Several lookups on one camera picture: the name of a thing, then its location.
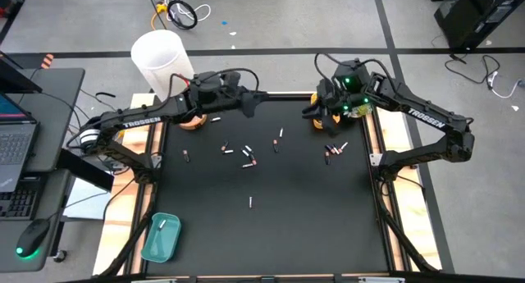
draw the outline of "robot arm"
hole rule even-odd
[[[105,155],[128,166],[135,174],[135,181],[151,183],[154,165],[150,155],[137,154],[113,139],[120,130],[146,126],[157,122],[186,123],[194,116],[212,112],[240,109],[247,117],[254,115],[255,107],[266,99],[265,92],[248,90],[239,86],[240,74],[233,70],[206,72],[192,80],[184,79],[189,87],[157,106],[117,112],[105,112],[91,118],[77,135],[80,148],[86,155]]]
[[[370,155],[371,164],[377,168],[382,180],[395,180],[401,168],[444,159],[449,162],[465,162],[473,152],[474,135],[469,124],[472,118],[455,115],[445,109],[414,95],[409,87],[390,77],[384,66],[376,60],[361,62],[359,59],[338,62],[336,73],[324,77],[317,86],[318,100],[303,110],[303,117],[318,119],[328,133],[336,132],[333,115],[345,116],[354,107],[372,103],[391,112],[404,112],[445,135],[436,143],[398,153],[386,151]],[[365,64],[378,62],[386,75],[368,74]]]
[[[448,112],[412,94],[406,84],[376,73],[372,73],[371,83],[363,92],[378,107],[391,112],[404,112],[445,133],[434,144],[401,153],[386,151],[371,155],[371,164],[383,180],[395,180],[401,168],[419,163],[438,159],[449,162],[470,160],[474,145],[474,135],[469,128],[472,118]]]

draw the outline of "concrete floor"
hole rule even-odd
[[[195,30],[180,34],[187,49],[236,48],[386,48],[385,36],[374,0],[186,0],[197,6],[208,3],[212,15]],[[430,0],[382,0],[397,48],[432,48],[441,34],[433,19],[439,4]],[[0,45],[5,52],[104,52],[129,51],[133,42],[149,32],[153,9],[149,0],[27,0],[7,37]],[[487,40],[483,47],[525,47],[525,5],[522,5]],[[443,38],[434,41],[445,48]],[[336,55],[353,58],[356,55]],[[388,55],[375,57],[391,70]],[[496,89],[507,94],[517,78],[525,78],[525,54],[496,54],[501,70]],[[244,66],[256,71],[261,89],[271,91],[313,90],[319,80],[313,55],[257,55],[191,57],[196,71]],[[466,58],[467,65],[453,65],[480,79],[481,57]],[[473,116],[476,146],[470,162],[433,162],[430,172],[441,211],[446,239],[457,273],[525,277],[525,209],[521,185],[525,156],[523,120],[525,89],[511,99],[500,99],[484,85],[476,85],[448,72],[446,55],[401,55],[399,61],[407,85],[442,107]],[[326,73],[334,65],[321,59]],[[127,107],[132,93],[149,87],[132,61],[123,58],[56,59],[53,67],[83,67],[83,90],[108,91],[117,95],[107,101]],[[243,83],[253,84],[243,76]],[[78,105],[89,116],[107,109],[81,94]],[[520,109],[515,112],[512,106]],[[428,126],[418,129],[424,144],[441,136]],[[67,264],[48,263],[43,271],[21,277],[1,274],[2,282],[64,281],[91,275],[100,230],[94,223],[75,223],[64,230]]]

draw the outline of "white bucket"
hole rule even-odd
[[[173,73],[193,78],[194,68],[178,34],[170,30],[154,30],[142,35],[131,48],[131,59],[161,101],[168,97]],[[173,77],[169,96],[177,95],[186,83]]]

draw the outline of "black desk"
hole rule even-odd
[[[356,122],[331,139],[300,118],[307,105],[266,102],[251,119],[225,112],[200,130],[168,127],[156,208],[177,215],[182,231],[175,257],[148,262],[148,276],[387,270],[363,125]],[[226,139],[233,154],[220,152]],[[280,142],[278,154],[273,139]],[[327,166],[324,145],[345,141],[345,152]],[[245,144],[258,165],[243,170],[249,162],[240,151]]]
[[[21,73],[27,77],[31,77],[34,73],[32,81],[40,86],[43,92],[75,106],[85,70],[49,69],[36,72],[22,70]],[[15,102],[19,102],[21,96],[22,94],[9,95]],[[42,94],[24,94],[20,105],[40,122],[39,133],[32,151],[34,156],[28,159],[24,172],[46,172],[66,168],[101,189],[111,191],[112,177],[62,148],[72,115],[72,110],[65,103]]]
[[[30,77],[34,70],[23,70],[22,74]],[[83,69],[50,69],[34,73],[32,80],[42,90],[65,100],[75,106],[82,80]],[[9,95],[19,102],[21,94]],[[72,176],[78,176],[107,191],[111,191],[113,177],[105,171],[83,161],[79,157],[62,149],[72,110],[63,102],[42,94],[25,94],[21,106],[40,122],[32,157],[24,173],[48,173],[36,218],[47,218],[60,207],[66,206],[68,186]],[[62,234],[62,214],[52,219],[51,229],[41,244],[39,255],[31,260],[20,260],[14,249],[20,234],[31,221],[0,221],[0,272],[31,272],[40,270],[48,255],[56,250]]]
[[[71,173],[67,170],[49,173],[35,218],[48,218],[60,207],[65,206],[64,196],[70,183]],[[39,248],[39,253],[31,259],[21,259],[15,252],[18,238],[31,221],[0,221],[0,272],[35,272],[42,269],[51,251],[61,215],[57,214],[51,218],[49,232]]]

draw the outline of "teal plastic tray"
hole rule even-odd
[[[180,220],[167,213],[155,213],[149,230],[146,245],[140,252],[143,259],[150,262],[167,262],[175,253],[180,233]]]

